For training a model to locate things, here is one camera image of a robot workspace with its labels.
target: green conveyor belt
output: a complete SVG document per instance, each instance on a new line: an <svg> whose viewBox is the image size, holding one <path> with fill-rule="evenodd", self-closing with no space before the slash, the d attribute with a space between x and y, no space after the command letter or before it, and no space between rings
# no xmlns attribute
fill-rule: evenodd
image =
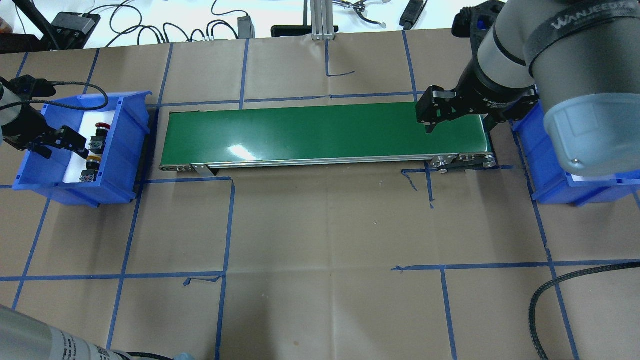
<svg viewBox="0 0 640 360"><path fill-rule="evenodd" d="M490 152L480 116L426 134L415 103L170 114L161 169L427 160Z"/></svg>

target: blue tape line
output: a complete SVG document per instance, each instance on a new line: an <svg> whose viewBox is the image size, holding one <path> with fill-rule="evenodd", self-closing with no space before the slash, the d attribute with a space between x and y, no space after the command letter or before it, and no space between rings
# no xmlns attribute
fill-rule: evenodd
<svg viewBox="0 0 640 360"><path fill-rule="evenodd" d="M555 261L554 266L598 266L631 263L640 259L608 259L608 260L577 260L577 261Z"/></svg>
<svg viewBox="0 0 640 360"><path fill-rule="evenodd" d="M115 280L115 279L171 279L174 277L219 277L224 276L222 271L200 272L159 272L142 274L99 274L99 275L30 275L30 276L6 276L0 277L0 282L6 281L66 281L66 280Z"/></svg>
<svg viewBox="0 0 640 360"><path fill-rule="evenodd" d="M329 40L325 40L324 41L324 74L328 78L332 78L334 76L345 76L345 75L353 74L354 72L355 71L345 72L344 74L329 75Z"/></svg>
<svg viewBox="0 0 640 360"><path fill-rule="evenodd" d="M244 59L242 62L242 82L240 83L240 105L238 106L239 110L242 110L244 108L244 86L246 84L246 64L247 64L248 58L249 58L249 39L246 39L244 43Z"/></svg>
<svg viewBox="0 0 640 360"><path fill-rule="evenodd" d="M371 94L345 94L345 95L329 95L331 99L350 99L354 97L380 97L380 96L402 96L402 95L413 95L411 91L404 92L380 92L380 93L371 93Z"/></svg>
<svg viewBox="0 0 640 360"><path fill-rule="evenodd" d="M162 78L162 85L160 86L160 94L158 94L158 104L162 104L162 98L164 96L164 87L166 86L166 78L169 75L169 66L171 65L172 54L173 54L173 43L169 45L169 55L166 58L166 66L164 67L164 76Z"/></svg>
<svg viewBox="0 0 640 360"><path fill-rule="evenodd" d="M272 97L270 99L248 99L244 102L274 102L274 101L300 101L300 100L315 100L329 97L329 95L319 96L297 96L297 97Z"/></svg>
<svg viewBox="0 0 640 360"><path fill-rule="evenodd" d="M409 184L411 184L411 187L415 190L418 191L418 189L415 188L415 185L413 184L413 181L411 180L411 178L409 177L409 173L412 171L407 171L407 170L402 170L400 171L400 173L402 175L404 175L404 177L406 177L409 180Z"/></svg>
<svg viewBox="0 0 640 360"><path fill-rule="evenodd" d="M229 215L227 218L227 244L225 246L225 264L222 270L229 269L229 253L231 251L231 228L234 223L234 207L236 203L236 184L231 180L231 195L229 195Z"/></svg>
<svg viewBox="0 0 640 360"><path fill-rule="evenodd" d="M638 197L638 193L634 193L634 198L636 199L636 205L638 205L638 209L640 209L640 197Z"/></svg>
<svg viewBox="0 0 640 360"><path fill-rule="evenodd" d="M451 305L449 303L449 289L447 287L447 276L444 269L440 269L440 280L442 281L442 297L444 300L444 311L447 316L447 328L449 330L449 344L451 346L451 358L458 360L456 351L456 338L453 333L453 320L451 318Z"/></svg>
<svg viewBox="0 0 640 360"><path fill-rule="evenodd" d="M549 263L549 268L551 270L551 276L553 279L557 277L556 268L554 266L554 260L551 256L551 250L547 247L547 234L545 232L545 227L542 224L542 218L540 216L540 209L538 208L538 202L533 199L533 185L531 183L531 177L529 176L529 171L525 165L524 154L522 152L522 146L520 145L520 141L518 139L518 135L515 132L511 132L513 135L513 141L516 143L516 147L518 148L518 155L520 157L520 162L522 164L522 168L524 169L524 176L527 180L527 187L529 189L529 196L531 198L531 205L533 206L533 211L536 215L536 221L538 222L538 229L540 230L540 236L542 238L542 243L545 247L545 254L547 255L547 261ZM571 351L573 353L573 358L575 360L580 359L580 355L578 354L578 348L575 344L575 340L573 338L573 331L571 329L571 323L569 322L569 317L566 313L566 307L564 306L564 298L562 296L562 291L560 290L560 286L556 285L556 295L558 298L558 304L560 305L560 313L562 314L564 321L564 328L566 329L566 334L569 338L569 345L571 346Z"/></svg>
<svg viewBox="0 0 640 360"><path fill-rule="evenodd" d="M158 180L147 180L145 184L167 184L167 183L199 183L202 181L228 181L231 180L228 176L221 177L189 177L182 179L158 179Z"/></svg>
<svg viewBox="0 0 640 360"><path fill-rule="evenodd" d="M111 342L113 341L113 331L116 328L116 319L118 318L118 309L120 307L120 298L122 297L122 287L124 285L125 274L127 273L127 265L129 264L129 254L131 253L131 244L133 242L133 235L136 229L136 222L138 221L138 212L140 211L140 202L142 200L142 189L144 184L140 185L138 189L138 195L136 196L136 208L133 211L133 219L131 220L131 229L129 230L129 239L127 240L127 248L124 253L124 260L122 261L122 268L120 270L120 281L118 281L118 291L116 292L116 301L113 305L113 313L111 314L111 325L109 326L109 335L107 337L107 349L111 348Z"/></svg>
<svg viewBox="0 0 640 360"><path fill-rule="evenodd" d="M91 70L89 70L89 77L86 79L87 83L91 83L91 78L93 77L93 71L95 70L95 64L98 62L98 55L100 55L100 49L95 50L95 56L93 57L93 64L91 64ZM89 86L85 85L83 94L86 94L87 90L89 90Z"/></svg>
<svg viewBox="0 0 640 360"><path fill-rule="evenodd" d="M15 74L16 78L20 77L20 74L22 73L22 68L24 68L24 64L27 62L27 57L29 56L29 53L24 53L24 56L22 57L22 63L20 63L20 67L18 68L18 72Z"/></svg>
<svg viewBox="0 0 640 360"><path fill-rule="evenodd" d="M191 284L191 280L200 280L200 281L209 281L209 282L218 282L218 280L222 279L224 275L219 275L214 277L213 279L200 279L197 277L188 277L183 283L183 286L189 286Z"/></svg>
<svg viewBox="0 0 640 360"><path fill-rule="evenodd" d="M424 270L470 270L498 268L539 268L548 266L546 261L536 263L488 263L488 264L450 264L450 265L412 265L396 266L391 271L424 271Z"/></svg>
<svg viewBox="0 0 640 360"><path fill-rule="evenodd" d="M168 108L171 106L192 106L192 105L217 105L217 104L237 104L239 100L218 100L218 101L192 101L192 102L173 102L171 104L154 104L147 105L148 108Z"/></svg>
<svg viewBox="0 0 640 360"><path fill-rule="evenodd" d="M418 102L418 95L415 89L415 77L413 75L413 63L411 61L411 51L409 51L409 41L406 39L406 31L402 31L402 39L404 41L404 51L406 52L406 61L409 63L409 75L411 75L411 88L413 89L413 101Z"/></svg>
<svg viewBox="0 0 640 360"><path fill-rule="evenodd" d="M225 296L227 294L227 277L222 278L220 287L220 304L218 305L218 329L216 331L215 359L220 360L220 347L222 346L222 319L225 314Z"/></svg>
<svg viewBox="0 0 640 360"><path fill-rule="evenodd" d="M431 171L429 171L429 165L427 165L427 162L424 162L424 173L427 176L427 191L429 192L429 206L431 207L431 209L433 209L433 190L431 187Z"/></svg>
<svg viewBox="0 0 640 360"><path fill-rule="evenodd" d="M31 244L31 250L29 251L29 257L27 258L27 263L24 265L24 270L22 271L22 277L26 277L29 272L29 267L31 266L31 260L33 260L33 254L36 252L36 246L38 246L38 240L40 239L40 232L42 232L42 226L44 225L44 220L47 217L47 211L49 210L49 204L51 203L51 199L47 199L47 202L44 204L44 209L42 210L42 216L40 217L40 223L38 224L38 230L36 230L36 235L33 238L33 243ZM18 300L20 300L20 295L22 294L22 287L24 286L24 279L20 280L20 284L18 285L18 290L15 292L15 297L13 298L13 305L11 308L16 310L18 307Z"/></svg>

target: blue painter's tape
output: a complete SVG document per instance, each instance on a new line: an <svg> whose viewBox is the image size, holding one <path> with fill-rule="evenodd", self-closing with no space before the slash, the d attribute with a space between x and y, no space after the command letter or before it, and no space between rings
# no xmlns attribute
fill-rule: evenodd
<svg viewBox="0 0 640 360"><path fill-rule="evenodd" d="M236 184L231 180L231 195L229 196L229 215L227 218L227 244L225 246L225 264L223 271L229 269L229 254L231 251L231 228L234 222L234 207L236 203Z"/></svg>
<svg viewBox="0 0 640 360"><path fill-rule="evenodd" d="M324 99L326 97L329 97L329 95L298 96L298 97L272 97L270 99L248 99L248 100L245 100L244 102L300 101L300 100Z"/></svg>
<svg viewBox="0 0 640 360"><path fill-rule="evenodd" d="M171 56L173 55L173 43L169 45L169 55L166 58L166 65L164 67L164 76L162 78L162 85L160 86L160 94L158 94L158 104L162 104L162 98L164 95L164 87L166 86L166 78L169 76L169 66L171 66Z"/></svg>
<svg viewBox="0 0 640 360"><path fill-rule="evenodd" d="M631 263L634 261L640 261L640 259L554 261L554 266L600 266L600 265Z"/></svg>
<svg viewBox="0 0 640 360"><path fill-rule="evenodd" d="M38 230L36 230L36 236L33 238L33 243L31 244L31 250L29 251L29 257L27 258L27 263L24 265L24 270L22 271L22 277L26 277L29 272L29 267L31 266L31 260L33 260L33 254L36 252L36 247L38 246L38 240L40 239L40 232L42 231L42 226L44 225L44 220L47 217L47 211L49 210L49 204L51 203L51 199L47 199L47 202L44 204L44 209L42 210L42 216L40 217L40 223L38 224ZM22 294L22 288L24 287L24 279L20 280L20 284L18 284L18 290L15 293L15 297L13 298L13 305L11 308L15 310L18 307L18 301L20 300L20 294Z"/></svg>
<svg viewBox="0 0 640 360"><path fill-rule="evenodd" d="M424 271L424 270L470 270L498 268L539 268L549 266L546 261L537 263L488 263L488 264L449 264L449 265L412 265L396 266L392 271Z"/></svg>
<svg viewBox="0 0 640 360"><path fill-rule="evenodd" d="M354 97L381 97L381 96L402 96L402 95L413 95L411 91L405 92L381 92L381 93L371 93L371 94L345 94L345 95L329 95L331 99L350 99Z"/></svg>
<svg viewBox="0 0 640 360"><path fill-rule="evenodd" d="M93 77L93 71L95 70L95 64L98 62L98 56L100 55L100 49L95 50L95 56L93 57L93 64L91 64L91 70L89 70L89 77L86 79L87 83L91 83L91 78ZM87 90L89 90L89 86L85 85L83 94L86 94Z"/></svg>
<svg viewBox="0 0 640 360"><path fill-rule="evenodd" d="M640 209L640 197L638 197L638 193L634 193L634 198L636 199L636 205L638 205L638 209Z"/></svg>
<svg viewBox="0 0 640 360"><path fill-rule="evenodd" d="M242 62L242 80L240 83L240 105L238 107L239 110L242 110L244 107L244 86L246 84L246 64L247 64L248 58L249 58L249 39L246 39L244 43L244 59Z"/></svg>
<svg viewBox="0 0 640 360"><path fill-rule="evenodd" d="M219 101L193 101L193 102L173 102L171 104L147 105L148 108L169 108L172 106L193 106L193 105L218 105L218 104L238 104L240 100L219 100Z"/></svg>
<svg viewBox="0 0 640 360"><path fill-rule="evenodd" d="M406 53L406 61L409 63L409 75L411 76L411 88L413 89L413 101L418 102L418 95L415 89L415 76L413 75L413 63L411 61L411 51L409 51L409 41L406 39L406 31L402 31L402 39L404 41L404 51Z"/></svg>
<svg viewBox="0 0 640 360"><path fill-rule="evenodd" d="M440 280L442 281L442 297L444 300L444 311L447 315L447 328L449 330L449 344L451 346L451 359L458 360L456 351L456 338L453 333L453 319L451 318L451 305L449 303L449 289L447 287L447 276L444 269L440 270Z"/></svg>
<svg viewBox="0 0 640 360"><path fill-rule="evenodd" d="M220 177L189 177L182 179L158 179L158 180L147 180L145 184L169 184L169 183L200 183L202 181L229 181L231 180L228 176L220 176Z"/></svg>
<svg viewBox="0 0 640 360"><path fill-rule="evenodd" d="M220 347L222 346L222 319L225 314L225 296L227 295L227 277L222 278L220 288L220 303L218 304L218 329L216 330L215 359L220 360Z"/></svg>
<svg viewBox="0 0 640 360"><path fill-rule="evenodd" d="M329 40L325 40L324 41L324 74L328 78L332 78L334 76L345 76L345 75L353 74L354 72L355 71L345 72L344 74L329 75Z"/></svg>
<svg viewBox="0 0 640 360"><path fill-rule="evenodd" d="M183 286L189 286L191 284L191 280L200 280L200 281L209 281L209 282L218 282L224 275L216 276L213 279L200 279L198 277L188 277L183 283Z"/></svg>
<svg viewBox="0 0 640 360"><path fill-rule="evenodd" d="M547 246L547 234L545 232L544 225L542 224L542 218L540 217L540 209L538 208L538 203L533 199L533 186L531 184L531 177L529 176L529 171L525 165L524 154L522 152L522 146L520 145L520 140L518 139L518 135L515 132L511 133L513 135L513 141L518 148L518 155L520 157L520 162L522 164L522 168L524 169L524 176L527 180L527 187L529 189L529 196L531 198L531 204L533 206L533 211L536 215L536 221L538 222L538 229L540 230L540 236L542 238L542 243L545 248L545 253L547 255L547 261L549 263L549 269L551 270L551 276L553 279L557 277L556 268L554 266L554 260L551 256L551 250L549 250ZM566 307L564 306L564 298L562 296L562 291L560 290L560 286L556 285L556 295L558 299L558 304L560 305L560 313L562 314L564 321L564 328L566 329L566 334L569 339L569 345L571 346L571 351L573 354L574 360L580 360L580 355L578 354L578 348L575 344L575 340L573 338L573 330L571 328L571 323L569 322L569 316L566 313Z"/></svg>
<svg viewBox="0 0 640 360"><path fill-rule="evenodd" d="M413 184L413 181L411 180L411 177L409 177L409 173L413 172L413 171L410 171L410 170L411 169L402 170L400 173L402 173L402 175L404 175L404 177L406 177L409 180L409 183L411 184L411 187L415 191L418 191L418 189L415 188L415 185Z"/></svg>
<svg viewBox="0 0 640 360"><path fill-rule="evenodd" d="M24 53L24 56L22 57L22 63L20 63L20 67L18 68L18 72L15 75L16 78L19 78L20 74L22 74L22 68L24 68L24 64L27 62L27 57L28 56L29 56L29 53Z"/></svg>

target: wire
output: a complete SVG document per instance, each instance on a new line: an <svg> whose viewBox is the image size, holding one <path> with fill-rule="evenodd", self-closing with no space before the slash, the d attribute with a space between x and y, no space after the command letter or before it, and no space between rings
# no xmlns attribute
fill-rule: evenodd
<svg viewBox="0 0 640 360"><path fill-rule="evenodd" d="M244 10L231 10L230 12L225 12L225 13L214 13L213 7L216 6L217 2L218 0L213 0L213 5L211 5L211 13L215 16L224 16L224 15L228 15L230 13L235 13L235 12L244 13L244 16L249 16L249 13Z"/></svg>
<svg viewBox="0 0 640 360"><path fill-rule="evenodd" d="M109 104L109 96L107 95L106 92L104 92L104 90L102 88L98 87L97 85L93 85L93 84L89 84L89 83L83 83L81 81L50 81L50 84L52 86L64 86L64 85L89 86L90 88L94 88L94 89L98 90L102 94L102 96L104 96L104 103L102 105L100 105L100 106L84 107L84 106L67 105L67 104L63 104L61 102L48 101L48 100L24 100L24 101L14 102L14 103L11 103L11 104L0 106L0 111L8 109L8 108L12 108L14 106L22 106L22 105L25 105L25 104L46 104L46 105L57 106L59 108L65 108L65 109L71 109L71 110L93 111L93 110L103 109Z"/></svg>
<svg viewBox="0 0 640 360"><path fill-rule="evenodd" d="M174 28L176 28L176 29L180 30L180 32L184 35L184 37L186 37L186 38L187 38L187 41L189 41L189 35L187 35L187 33L185 33L185 32L184 32L184 30L183 30L180 26L175 25L175 24L172 24L171 22L165 22L165 23L162 25L162 30L164 31L164 38L166 39L166 41L167 41L167 42L170 42L170 41L169 41L169 35L166 33L166 26L167 26L167 25L171 25L171 26L173 26Z"/></svg>
<svg viewBox="0 0 640 360"><path fill-rule="evenodd" d="M27 30L24 28L24 23L22 22L22 17L20 16L20 11L18 11L18 6L15 5L15 13L18 14L18 20L20 20L20 24L22 25L22 32L27 33Z"/></svg>
<svg viewBox="0 0 640 360"><path fill-rule="evenodd" d="M142 31L145 31L146 29L151 30L151 32L156 36L156 40L158 41L158 44L161 44L162 42L166 43L164 41L164 38L162 38L162 33L160 33L160 35L158 36L158 33L156 33L156 30L158 30L158 32L160 32L160 30L158 28L156 28L155 26L147 26L147 25L143 25L142 28L140 29L140 32L138 33L138 45L140 45L140 36L142 36Z"/></svg>
<svg viewBox="0 0 640 360"><path fill-rule="evenodd" d="M193 40L193 35L194 35L196 32L200 32L200 34L202 35L202 38L204 38L204 32L203 32L202 30L200 30L200 29L195 29L195 30L193 30L193 32L191 33L191 38L189 39L190 41L196 41L196 40Z"/></svg>
<svg viewBox="0 0 640 360"><path fill-rule="evenodd" d="M102 8L116 8L114 10L114 12L111 14L111 18L109 18L109 27L111 28L111 30L114 33L116 33L118 35L130 34L130 33L132 33L134 31L134 30L130 30L131 28L126 29L125 31L117 31L116 29L113 28L113 19L114 19L116 13L118 13L118 11L120 11L120 9L122 9L122 8L131 8L133 10L136 10L136 12L138 13L138 16L140 16L140 21L138 22L138 25L139 26L142 25L142 12L137 7L126 4L128 1L130 1L130 0L125 0L120 4L111 4L111 5L98 6L96 8L93 8L93 9L89 10L89 12L87 12L86 14L89 15L92 12L94 12L95 10L99 10L99 9L102 9Z"/></svg>
<svg viewBox="0 0 640 360"><path fill-rule="evenodd" d="M211 32L209 32L209 26L211 24L213 24L213 26L211 26ZM233 27L231 25L229 25L229 23L224 21L224 20L213 20L210 23L208 23L207 24L207 36L211 36L211 38L213 38L213 29L218 25L223 25L223 26L226 26L229 29L231 29L231 31L233 31L233 33L234 33L234 36L236 37L236 40L239 39L238 33L236 33L236 31L233 29Z"/></svg>
<svg viewBox="0 0 640 360"><path fill-rule="evenodd" d="M172 360L166 356L149 354L148 352L128 352L127 354L133 357L146 357L146 358L155 359L155 360Z"/></svg>
<svg viewBox="0 0 640 360"><path fill-rule="evenodd" d="M555 278L554 280L547 282L546 284L544 284L543 286L540 286L536 290L536 292L533 294L533 297L531 298L531 303L529 304L529 332L531 333L531 340L533 341L533 346L536 348L536 351L538 352L538 356L540 356L541 360L549 359L547 357L547 354L545 353L545 350L542 348L542 344L540 343L540 339L538 338L538 332L536 330L536 305L538 304L538 300L540 299L540 296L542 295L542 293L553 288L555 285L558 285L563 281L567 281L575 277L597 274L600 272L607 272L607 271L613 271L613 270L631 269L631 268L640 268L640 261L635 261L633 263L622 263L622 264L614 264L614 265L607 265L607 266L599 266L597 268L590 268L590 269L570 272L569 274L562 275L560 277Z"/></svg>

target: blue storage bin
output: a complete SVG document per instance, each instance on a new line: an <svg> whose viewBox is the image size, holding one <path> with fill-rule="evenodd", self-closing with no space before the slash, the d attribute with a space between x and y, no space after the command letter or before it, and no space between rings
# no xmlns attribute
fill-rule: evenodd
<svg viewBox="0 0 640 360"><path fill-rule="evenodd" d="M558 163L551 139L544 127L540 104L513 131L520 135L524 155L536 191L533 199L542 204L583 206L591 202L614 202L640 190L640 170L611 176L574 177Z"/></svg>
<svg viewBox="0 0 640 360"><path fill-rule="evenodd" d="M145 98L151 92L108 94L109 104L98 111L115 111L107 134L96 180L91 183L62 182L73 152L52 149L51 159L27 152L13 183L14 190L31 190L64 205L125 204L136 197L133 192L145 135L149 134L149 115ZM90 107L104 102L101 94L80 95L57 100L63 104ZM67 125L78 131L84 111L45 105L42 115L53 128Z"/></svg>

